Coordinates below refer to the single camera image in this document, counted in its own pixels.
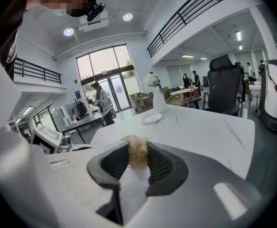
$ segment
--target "metal railing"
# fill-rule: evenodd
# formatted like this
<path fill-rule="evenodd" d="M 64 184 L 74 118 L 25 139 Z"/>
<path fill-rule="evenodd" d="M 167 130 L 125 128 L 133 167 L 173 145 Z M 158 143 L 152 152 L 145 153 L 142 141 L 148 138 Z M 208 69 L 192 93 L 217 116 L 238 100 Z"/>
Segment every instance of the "metal railing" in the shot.
<path fill-rule="evenodd" d="M 61 75 L 57 72 L 44 68 L 42 66 L 27 62 L 23 59 L 16 58 L 14 64 L 14 73 L 22 77 L 40 78 L 44 81 L 53 81 L 61 83 Z"/>
<path fill-rule="evenodd" d="M 148 46 L 150 56 L 153 57 L 166 42 L 193 19 L 221 1 L 223 0 L 188 0 L 184 3 Z"/>

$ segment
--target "small dish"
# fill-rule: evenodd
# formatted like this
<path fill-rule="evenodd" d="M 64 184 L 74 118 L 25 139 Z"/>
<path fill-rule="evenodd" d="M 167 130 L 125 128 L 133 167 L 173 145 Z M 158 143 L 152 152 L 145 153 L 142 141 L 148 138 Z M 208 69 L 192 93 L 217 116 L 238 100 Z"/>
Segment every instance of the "small dish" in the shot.
<path fill-rule="evenodd" d="M 161 113 L 147 114 L 147 115 L 143 116 L 143 118 L 141 119 L 141 122 L 143 124 L 152 124 L 152 123 L 155 123 L 158 120 L 160 120 L 162 117 L 163 117 L 163 115 Z"/>

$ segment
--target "glass door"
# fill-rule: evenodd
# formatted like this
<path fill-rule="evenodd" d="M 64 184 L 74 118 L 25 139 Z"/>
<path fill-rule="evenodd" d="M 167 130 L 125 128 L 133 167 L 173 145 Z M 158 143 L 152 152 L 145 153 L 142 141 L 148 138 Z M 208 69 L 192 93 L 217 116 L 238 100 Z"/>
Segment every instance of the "glass door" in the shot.
<path fill-rule="evenodd" d="M 121 74 L 113 75 L 109 78 L 111 82 L 111 89 L 113 91 L 113 95 L 115 96 L 115 101 L 119 107 L 119 111 L 129 109 L 131 103 Z"/>
<path fill-rule="evenodd" d="M 121 74 L 108 76 L 98 81 L 102 89 L 107 93 L 116 112 L 131 108 L 130 98 L 127 93 L 125 82 Z"/>

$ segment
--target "black office chair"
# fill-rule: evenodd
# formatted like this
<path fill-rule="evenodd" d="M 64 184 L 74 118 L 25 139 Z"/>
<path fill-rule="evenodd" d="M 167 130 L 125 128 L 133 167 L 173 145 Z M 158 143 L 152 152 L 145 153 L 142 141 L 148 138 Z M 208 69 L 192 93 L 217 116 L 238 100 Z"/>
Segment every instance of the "black office chair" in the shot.
<path fill-rule="evenodd" d="M 203 110 L 237 116 L 239 107 L 236 98 L 239 89 L 241 70 L 239 66 L 232 65 L 228 55 L 211 60 L 208 72 L 209 94 L 208 107 Z"/>

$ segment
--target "white flower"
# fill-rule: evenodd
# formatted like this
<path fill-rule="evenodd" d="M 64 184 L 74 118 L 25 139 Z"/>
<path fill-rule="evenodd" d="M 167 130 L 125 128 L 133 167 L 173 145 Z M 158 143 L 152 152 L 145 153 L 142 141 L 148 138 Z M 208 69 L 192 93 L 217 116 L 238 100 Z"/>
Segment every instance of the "white flower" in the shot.
<path fill-rule="evenodd" d="M 159 82 L 159 80 L 158 80 L 157 74 L 148 74 L 144 78 L 144 83 L 146 86 L 155 87 L 155 86 L 157 86 L 158 82 Z"/>

